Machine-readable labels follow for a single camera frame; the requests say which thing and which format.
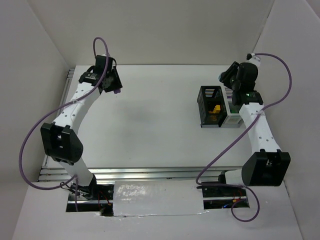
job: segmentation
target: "black bracket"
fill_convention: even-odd
[[[44,152],[56,162],[73,165],[78,162],[84,146],[70,126],[44,123],[40,129]]]
[[[219,81],[232,90],[232,104],[242,107],[243,104],[263,104],[260,93],[255,91],[258,67],[250,62],[234,62],[223,73]]]
[[[90,83],[92,86],[98,84],[101,75],[103,74],[106,65],[106,56],[97,55],[95,57],[95,65],[91,66],[79,79],[79,83]],[[108,66],[104,79],[98,86],[100,94],[105,91],[120,93],[120,89],[123,87],[120,81],[120,77],[117,71],[117,65],[113,65],[116,60],[112,57],[108,57]]]
[[[291,158],[288,152],[255,152],[242,167],[242,181],[246,186],[280,186]]]

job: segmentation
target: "wire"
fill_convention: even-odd
[[[103,193],[102,191],[100,191],[100,193],[101,193],[102,196],[105,198],[105,200],[108,202],[108,205],[110,206],[111,204],[110,204],[108,198],[106,197],[106,195],[104,195],[104,193]]]
[[[218,156],[215,157],[215,159],[213,159],[200,173],[199,175],[196,177],[196,184],[200,185],[200,186],[204,186],[204,187],[237,187],[237,188],[244,188],[244,189],[248,189],[254,196],[256,202],[257,202],[257,210],[256,210],[256,213],[255,215],[250,218],[250,219],[240,219],[238,218],[235,214],[234,214],[234,207],[236,204],[238,204],[239,202],[243,202],[243,201],[246,201],[246,199],[242,199],[240,201],[237,201],[235,203],[233,203],[232,207],[231,207],[231,213],[232,215],[234,216],[235,219],[239,220],[240,222],[251,222],[253,221],[259,214],[260,212],[260,202],[259,202],[259,199],[257,197],[257,195],[255,194],[255,192],[248,186],[245,186],[245,185],[234,185],[234,184],[223,184],[223,183],[201,183],[199,182],[199,179],[200,177],[204,174],[205,171],[208,170],[208,168],[210,168],[216,161],[218,161],[226,152],[228,152],[234,145],[236,145],[237,142],[239,142],[249,131],[250,129],[252,129],[252,127],[257,123],[257,121],[259,120],[261,114],[263,111],[265,111],[266,109],[274,106],[274,105],[277,105],[279,103],[281,103],[282,101],[284,101],[290,91],[291,91],[291,88],[292,88],[292,75],[291,75],[291,71],[288,67],[288,65],[286,64],[285,61],[283,61],[280,57],[276,56],[276,55],[273,55],[273,54],[270,54],[270,53],[253,53],[252,54],[253,56],[268,56],[268,57],[272,57],[272,58],[275,58],[277,60],[279,60],[285,67],[287,73],[288,73],[288,76],[289,76],[289,87],[288,87],[288,90],[286,91],[285,95],[278,101],[275,101],[273,103],[270,103],[268,105],[266,105],[265,107],[262,108],[262,110],[260,111],[260,113],[257,114],[256,118],[254,119],[254,121],[250,124],[250,126],[243,131],[243,133],[236,139],[234,140],[229,146],[226,147],[226,149],[224,149]]]
[[[103,45],[104,45],[104,48],[105,48],[105,53],[106,55],[108,56],[109,55],[109,51],[108,51],[108,46],[107,46],[107,43],[106,41],[102,38],[102,37],[99,37],[97,36],[96,38],[94,38],[93,40],[93,53],[94,53],[94,56],[96,56],[96,41],[97,40],[101,40]],[[100,85],[100,83],[102,82],[102,80],[104,79],[105,75],[106,75],[106,72],[107,72],[107,68],[108,68],[108,57],[106,58],[106,61],[105,61],[105,66],[104,66],[104,70],[103,70],[103,73],[99,79],[99,81],[97,82],[97,84],[94,86],[93,89],[91,89],[91,91],[89,91],[88,93],[86,93],[85,95],[79,97],[78,99],[76,100],[73,100],[73,101],[70,101],[70,102],[67,102],[61,106],[59,106],[57,109],[54,109],[50,112],[48,112],[46,115],[44,115],[43,117],[41,117],[34,125],[33,127],[30,129],[30,131],[27,133],[26,137],[24,138],[23,142],[22,142],[22,145],[21,145],[21,148],[20,148],[20,152],[19,152],[19,171],[20,171],[20,175],[21,177],[23,178],[23,180],[31,187],[35,188],[35,189],[39,189],[39,190],[54,190],[54,189],[59,189],[60,187],[63,187],[63,186],[66,186],[68,183],[70,183],[72,180],[75,179],[75,193],[77,194],[77,191],[78,191],[78,176],[75,174],[74,176],[72,176],[68,181],[62,183],[62,184],[59,184],[59,186],[52,186],[52,187],[42,187],[42,186],[37,186],[35,184],[33,184],[25,175],[25,172],[23,170],[23,165],[22,165],[22,160],[23,160],[23,153],[24,153],[24,149],[25,149],[25,146],[26,146],[26,143],[28,141],[28,139],[30,138],[31,134],[33,133],[33,131],[36,129],[36,127],[43,121],[45,120],[47,117],[49,117],[50,115],[52,115],[53,113],[57,112],[58,110],[60,109],[63,109],[69,105],[72,105],[73,103],[75,102],[78,102],[78,101],[81,101],[82,99],[85,99],[87,96],[89,96],[90,94],[92,94],[96,89],[97,87]]]
[[[62,181],[62,182],[60,182],[60,188],[62,188],[62,189],[64,189],[64,190],[68,190],[68,191],[70,191],[70,192],[72,192],[73,193],[73,190],[71,189],[71,187],[69,187],[67,184],[65,185],[67,188],[64,188],[63,186],[63,184],[64,184],[65,182],[64,181]]]
[[[100,194],[99,194],[99,192],[98,192],[98,207],[99,207],[99,211],[101,212]]]

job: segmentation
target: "white table surface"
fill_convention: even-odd
[[[67,101],[89,66],[76,66]],[[120,94],[102,93],[78,137],[88,168],[203,167],[243,128],[201,128],[201,86],[219,85],[222,65],[119,65]],[[251,156],[245,136],[216,166],[242,166]],[[48,168],[61,168],[52,159]]]

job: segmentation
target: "black joint housing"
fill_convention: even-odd
[[[232,104],[234,106],[241,108],[243,104],[248,105],[249,103],[259,103],[262,105],[264,104],[264,101],[257,91],[233,92]]]
[[[248,54],[246,55],[246,59],[247,59],[247,60],[252,59],[252,54],[251,54],[251,53],[248,53]]]
[[[84,146],[70,126],[44,123],[40,129],[44,152],[56,162],[73,165],[78,162]]]
[[[82,74],[79,79],[79,83],[89,83],[92,86],[96,86],[104,72],[106,60],[106,56],[97,55],[95,57],[95,66],[91,66],[84,74]],[[117,94],[123,87],[118,75],[117,66],[113,66],[113,62],[115,62],[115,59],[108,57],[108,66],[105,77],[98,86],[100,94],[103,91],[106,93],[113,91],[115,94]]]
[[[218,182],[220,184],[227,184],[226,175],[224,173],[218,176]]]
[[[246,186],[280,186],[291,158],[288,152],[255,152],[243,165],[241,176]]]
[[[232,65],[220,75],[219,81],[223,83],[225,87],[228,89],[232,89],[232,81],[231,79],[237,75],[239,63],[236,61],[232,63]]]

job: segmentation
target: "white wall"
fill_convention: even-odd
[[[306,0],[313,11],[320,17],[320,1],[319,0]]]
[[[268,110],[267,118],[282,150],[291,155],[285,182],[302,235],[319,239],[320,19],[305,0],[276,0],[255,52],[279,55],[292,71],[291,94]],[[279,99],[287,87],[281,63],[263,57],[258,89],[265,103]]]
[[[9,240],[27,191],[18,168],[21,143],[36,120],[59,104],[68,67],[26,0],[0,1],[0,32],[0,238]],[[24,155],[31,180],[43,157],[37,130]]]
[[[92,64],[96,36],[120,64],[228,65],[254,49],[274,0],[28,2],[71,66]]]

